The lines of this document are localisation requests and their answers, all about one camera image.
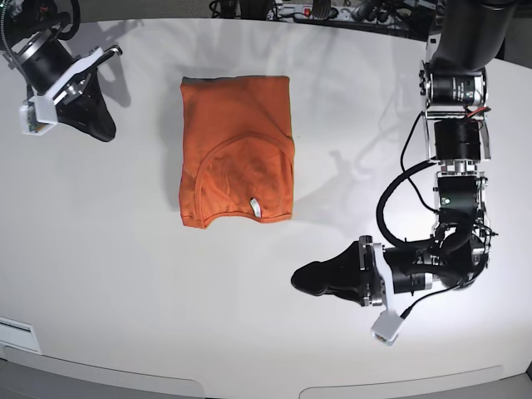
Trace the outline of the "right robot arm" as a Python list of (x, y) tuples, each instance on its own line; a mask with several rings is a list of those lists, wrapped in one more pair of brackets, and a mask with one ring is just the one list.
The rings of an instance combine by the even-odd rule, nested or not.
[(44, 135), (59, 124), (110, 142), (116, 124), (108, 111), (97, 77), (98, 68), (122, 50), (113, 45), (93, 48), (74, 57), (63, 45), (81, 25), (81, 8), (61, 12), (53, 1), (3, 1), (1, 3), (1, 53), (10, 69), (26, 85), (19, 108), (25, 135)]

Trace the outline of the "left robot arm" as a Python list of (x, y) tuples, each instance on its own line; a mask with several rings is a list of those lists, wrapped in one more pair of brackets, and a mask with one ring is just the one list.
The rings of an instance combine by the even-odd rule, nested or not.
[[(296, 270), (294, 288), (363, 307), (389, 306), (399, 293), (430, 297), (433, 280), (445, 291), (468, 288), (487, 268), (494, 231), (486, 218), (487, 180), (479, 169), (490, 158), (486, 66), (501, 49), (517, 7), (515, 1), (441, 3), (419, 73), (424, 108), (416, 121), (424, 125), (427, 158), (403, 167), (377, 203), (377, 227), (387, 246), (362, 236), (338, 256)], [(385, 221), (387, 202), (401, 184), (432, 166), (439, 172), (431, 235), (398, 238)]]

